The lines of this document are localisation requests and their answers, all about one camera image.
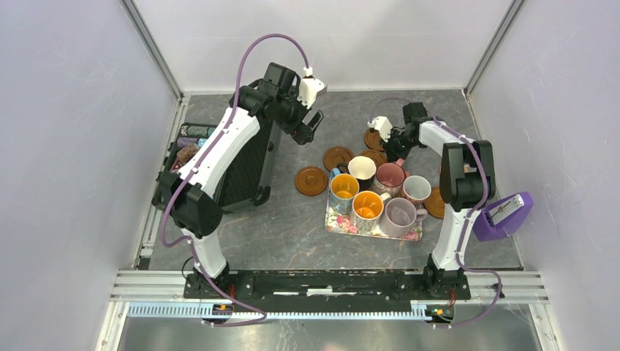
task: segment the floral tray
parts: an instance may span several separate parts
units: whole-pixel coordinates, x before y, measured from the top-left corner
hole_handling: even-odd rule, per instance
[[[418,241],[422,238],[422,222],[417,222],[415,226],[411,229],[411,231],[409,231],[405,236],[402,236],[400,238],[394,238],[394,237],[385,235],[379,229],[378,225],[369,234],[357,233],[358,230],[353,225],[353,222],[351,221],[349,216],[339,214],[338,212],[334,211],[329,206],[329,201],[327,204],[327,209],[325,211],[325,228],[332,233],[370,236],[373,238],[386,238],[386,239],[408,240],[408,241]]]

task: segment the cable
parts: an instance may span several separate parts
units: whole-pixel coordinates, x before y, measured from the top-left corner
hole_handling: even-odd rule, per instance
[[[489,313],[490,310],[492,310],[492,308],[495,306],[495,304],[499,300],[499,296],[502,294],[502,278],[499,276],[499,273],[497,273],[495,271],[492,271],[490,269],[472,269],[472,268],[467,267],[466,265],[464,265],[461,262],[461,249],[463,249],[463,243],[465,241],[465,233],[467,231],[467,227],[469,226],[469,222],[470,222],[469,219],[470,219],[471,215],[475,211],[477,211],[480,207],[482,207],[482,205],[484,205],[484,203],[486,202],[486,200],[488,198],[488,184],[487,184],[487,181],[486,181],[486,173],[484,171],[483,163],[482,163],[482,161],[480,161],[480,157],[476,153],[476,150],[474,149],[474,146],[469,142],[469,140],[467,140],[465,135],[459,134],[454,129],[448,127],[445,123],[442,123],[436,116],[433,116],[433,121],[440,128],[442,128],[443,130],[449,132],[450,134],[452,134],[455,137],[457,137],[459,140],[463,141],[463,143],[465,143],[465,145],[467,146],[469,151],[472,153],[472,156],[474,157],[474,161],[476,161],[476,167],[477,167],[478,171],[480,172],[480,177],[483,180],[483,196],[480,199],[479,203],[477,203],[473,208],[471,208],[471,209],[469,209],[469,211],[467,211],[467,215],[466,215],[465,221],[463,223],[463,230],[461,231],[461,236],[458,238],[458,245],[456,247],[456,263],[464,271],[471,272],[471,273],[489,273],[489,274],[493,274],[497,278],[497,293],[495,294],[495,298],[493,299],[491,304],[488,305],[487,309],[485,309],[483,313],[481,313],[477,317],[474,317],[474,318],[472,318],[470,320],[466,320],[466,321],[463,321],[463,322],[458,322],[458,323],[452,324],[452,325],[434,325],[434,328],[448,329],[448,328],[461,327],[461,326],[472,324],[472,323],[480,320],[484,316],[486,316],[487,313]]]
[[[450,289],[450,304],[447,305],[447,309],[450,309],[450,307],[454,306],[455,302],[456,302],[456,297],[454,296],[454,289]]]
[[[452,319],[448,319],[446,317],[444,317],[442,314],[438,314],[437,317],[441,318],[442,320],[444,320],[445,322],[451,323],[454,320],[454,317],[452,317]]]
[[[250,52],[252,51],[252,49],[254,49],[254,47],[256,45],[258,45],[259,42],[262,42],[263,40],[269,39],[269,38],[282,38],[282,39],[286,39],[286,40],[290,41],[291,43],[293,43],[297,47],[299,52],[301,53],[301,55],[303,57],[303,63],[306,65],[306,68],[310,67],[310,63],[308,62],[308,57],[306,56],[306,53],[301,48],[301,45],[299,45],[299,43],[296,42],[293,38],[291,38],[291,37],[289,37],[287,35],[284,35],[284,34],[267,34],[267,35],[263,35],[262,37],[256,39],[252,44],[250,44],[250,46],[247,48],[246,52],[243,54],[243,57],[241,58],[241,63],[239,64],[239,68],[237,70],[237,79],[235,81],[235,96],[234,96],[233,101],[232,101],[232,108],[233,109],[232,109],[232,112],[231,112],[230,116],[226,120],[226,123],[224,124],[224,128],[223,129],[227,129],[228,126],[231,125],[231,123],[233,122],[233,119],[235,118],[235,114],[237,114],[237,106],[239,104],[239,89],[241,87],[241,73],[243,72],[243,66],[246,64],[246,60],[247,60]],[[200,167],[200,165],[203,163],[203,160],[207,157],[209,152],[211,152],[213,147],[215,147],[217,142],[224,136],[224,134],[225,133],[222,130],[220,130],[220,132],[216,135],[216,137],[213,140],[213,142],[210,143],[207,146],[207,149],[205,150],[205,152],[196,161],[196,165],[194,165],[194,169],[197,169],[198,167]],[[166,240],[166,224],[168,222],[168,217],[170,216],[170,212],[172,211],[172,207],[173,207],[174,202],[178,198],[178,196],[181,193],[181,191],[183,190],[183,188],[187,185],[187,183],[189,183],[189,180],[192,179],[192,176],[194,174],[195,173],[194,173],[193,169],[189,171],[189,173],[187,174],[187,177],[185,177],[185,179],[181,182],[181,185],[179,185],[176,188],[175,192],[173,193],[173,196],[170,198],[170,201],[168,202],[168,205],[166,206],[166,209],[165,209],[164,214],[162,216],[162,223],[159,226],[160,227],[160,235],[162,237],[162,245],[164,247],[170,248],[170,247],[178,245],[183,240],[191,239],[191,237],[189,237],[188,235],[182,235],[181,237],[177,238],[173,242],[169,243]]]
[[[379,100],[374,108],[372,109],[372,112],[370,112],[370,118],[368,119],[368,122],[371,123],[372,119],[374,118],[374,113],[377,111],[377,108],[379,108],[379,105],[381,105],[382,102],[384,101],[390,101],[390,100],[397,100],[397,101],[402,101],[402,102],[406,102],[408,104],[410,104],[411,102],[407,99],[404,99],[402,97],[386,97],[384,99]]]
[[[187,276],[185,275],[185,265],[189,262],[189,260],[191,260],[192,258],[194,258],[194,256],[189,256],[187,258],[187,260],[185,260],[185,262],[183,262],[183,265],[181,266],[181,275],[185,278],[185,280],[187,280]]]
[[[296,42],[292,37],[289,37],[289,36],[284,35],[284,34],[267,34],[267,35],[263,35],[262,37],[256,39],[255,41],[253,41],[253,43],[250,44],[250,46],[247,48],[246,52],[243,54],[243,57],[241,58],[241,63],[239,64],[239,68],[237,70],[237,79],[235,81],[235,96],[234,96],[233,101],[232,101],[232,112],[230,113],[230,116],[228,117],[228,119],[224,123],[223,129],[227,129],[228,126],[231,125],[231,123],[233,122],[233,119],[235,118],[235,114],[237,113],[237,107],[238,107],[238,104],[239,104],[239,89],[241,87],[241,74],[243,73],[243,66],[246,64],[246,60],[247,60],[250,52],[252,51],[252,49],[254,49],[254,47],[256,45],[258,45],[258,43],[262,42],[265,39],[269,39],[269,38],[282,38],[282,39],[286,39],[286,40],[290,41],[292,44],[294,44],[297,47],[297,49],[301,53],[301,55],[303,57],[303,63],[306,65],[306,68],[310,68],[310,63],[308,62],[308,57],[306,56],[306,53],[303,51],[303,48],[301,47],[301,45],[299,45],[299,43]],[[173,207],[176,199],[178,198],[178,196],[181,193],[181,191],[183,190],[183,188],[189,183],[189,180],[192,179],[192,176],[195,174],[194,170],[196,170],[196,169],[198,169],[200,167],[200,165],[203,163],[203,160],[207,157],[209,152],[211,152],[211,150],[213,150],[213,147],[215,147],[215,145],[222,138],[222,136],[224,136],[224,134],[225,133],[222,130],[220,130],[220,132],[213,139],[213,142],[210,143],[207,146],[207,149],[205,150],[205,152],[196,161],[196,164],[194,165],[194,167],[188,172],[187,177],[185,177],[185,179],[181,182],[181,185],[179,185],[177,187],[177,189],[174,191],[173,196],[170,198],[170,201],[168,201],[168,204],[166,205],[166,209],[165,209],[164,214],[162,216],[162,222],[159,225],[160,226],[160,235],[162,237],[162,245],[163,246],[165,246],[165,247],[173,247],[173,246],[179,244],[180,242],[182,242],[183,240],[188,240],[189,241],[189,244],[190,244],[189,248],[192,250],[192,256],[193,256],[194,261],[195,261],[195,266],[200,270],[200,273],[203,274],[205,279],[207,279],[207,282],[209,283],[209,285],[215,291],[217,291],[217,293],[220,294],[220,296],[222,296],[223,298],[226,298],[226,299],[232,301],[233,303],[238,304],[239,306],[242,306],[242,307],[244,307],[246,309],[249,309],[251,311],[254,311],[256,313],[262,314],[262,317],[259,317],[259,318],[255,319],[255,320],[246,320],[246,321],[243,321],[243,322],[234,322],[234,323],[230,323],[230,324],[214,324],[214,323],[211,323],[211,327],[236,327],[236,326],[242,326],[242,325],[251,325],[251,324],[262,322],[263,320],[265,320],[267,318],[267,313],[266,312],[264,312],[264,311],[262,311],[262,310],[260,310],[260,309],[258,309],[256,307],[250,306],[248,304],[245,304],[245,303],[243,303],[243,302],[241,302],[239,300],[236,300],[236,299],[232,298],[227,293],[225,293],[224,291],[219,289],[219,287],[217,287],[217,285],[215,283],[213,283],[213,280],[211,280],[211,278],[207,274],[207,272],[204,269],[202,263],[200,262],[200,260],[198,260],[198,256],[196,255],[196,249],[194,248],[194,244],[192,243],[192,237],[191,236],[189,236],[189,235],[182,235],[181,237],[175,239],[172,242],[168,242],[166,240],[166,224],[167,224],[168,217],[170,216],[170,212],[172,211],[172,207]]]
[[[194,248],[194,245],[189,245],[189,248],[192,250],[192,255],[193,257],[196,257],[196,249]],[[229,328],[229,327],[241,327],[242,325],[253,325],[253,324],[257,324],[262,322],[263,320],[267,319],[267,312],[263,311],[262,309],[258,309],[257,307],[254,306],[250,306],[247,303],[243,303],[239,300],[237,300],[236,298],[228,295],[227,293],[225,293],[222,289],[220,289],[214,282],[213,279],[211,279],[209,277],[209,275],[207,274],[207,271],[204,269],[203,265],[200,264],[200,262],[196,261],[196,268],[198,268],[198,270],[200,271],[200,273],[203,274],[203,276],[205,277],[205,279],[207,280],[207,283],[209,283],[209,285],[213,288],[213,290],[215,290],[220,296],[222,296],[223,298],[230,300],[230,302],[235,303],[241,307],[244,307],[246,309],[249,309],[250,311],[254,311],[256,313],[262,314],[261,317],[258,317],[255,320],[244,320],[242,322],[234,322],[234,323],[228,323],[228,324],[215,324],[215,323],[210,323],[211,327],[215,327],[215,328]]]

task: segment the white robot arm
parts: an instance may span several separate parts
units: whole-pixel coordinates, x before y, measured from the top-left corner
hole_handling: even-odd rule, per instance
[[[167,203],[184,179],[185,189],[174,203],[171,216],[185,236],[192,239],[198,260],[212,278],[226,267],[217,235],[222,210],[213,201],[217,184],[239,151],[261,128],[261,121],[275,121],[300,145],[314,139],[323,119],[318,111],[308,124],[303,120],[327,86],[312,77],[312,69],[299,78],[292,70],[271,63],[262,80],[242,86],[234,118],[228,107],[205,145],[176,174],[164,173],[159,181]]]
[[[462,274],[457,261],[464,262],[465,247],[480,210],[473,208],[483,197],[483,183],[477,169],[474,155],[466,147],[461,137],[448,132],[442,126],[445,122],[428,117],[422,103],[411,103],[403,108],[406,126],[392,127],[384,116],[374,118],[368,126],[379,132],[383,147],[390,161],[406,158],[414,146],[429,147],[442,156],[442,173],[439,190],[446,203],[441,233],[435,249],[428,260],[427,268],[434,272],[432,280],[446,280],[446,276]],[[474,141],[466,138],[477,152],[476,157],[483,163],[488,196],[495,192],[495,176],[491,144],[485,140]],[[464,165],[473,171],[464,172]]]

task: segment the white panel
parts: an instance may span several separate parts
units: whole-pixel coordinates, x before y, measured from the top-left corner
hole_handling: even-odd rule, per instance
[[[241,56],[263,34],[304,47],[330,89],[460,88],[510,0],[137,0],[184,91],[232,91]],[[244,82],[270,61],[301,72],[282,39],[253,50]]]
[[[0,9],[0,349],[93,350],[175,100],[118,1]]]
[[[619,18],[615,0],[526,2],[472,97],[500,191],[534,198],[518,240],[569,350],[620,340]]]

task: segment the brown coaster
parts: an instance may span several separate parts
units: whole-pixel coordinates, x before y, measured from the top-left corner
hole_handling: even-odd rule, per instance
[[[302,168],[295,176],[295,188],[305,196],[317,196],[328,187],[328,175],[315,167]]]
[[[330,172],[338,163],[349,163],[353,159],[353,153],[344,146],[334,146],[323,155],[323,165]]]
[[[364,133],[364,143],[368,146],[368,148],[373,150],[385,151],[383,146],[381,146],[381,136],[379,135],[379,132],[373,132],[370,129],[367,129],[366,133]]]
[[[431,216],[444,219],[445,215],[445,203],[442,200],[442,196],[439,193],[439,187],[435,186],[431,190],[431,196],[429,196],[426,200],[424,200],[424,208],[428,211],[428,214]]]
[[[374,161],[374,164],[379,167],[388,161],[388,158],[385,155],[377,150],[364,150],[360,152],[358,156],[365,156]]]

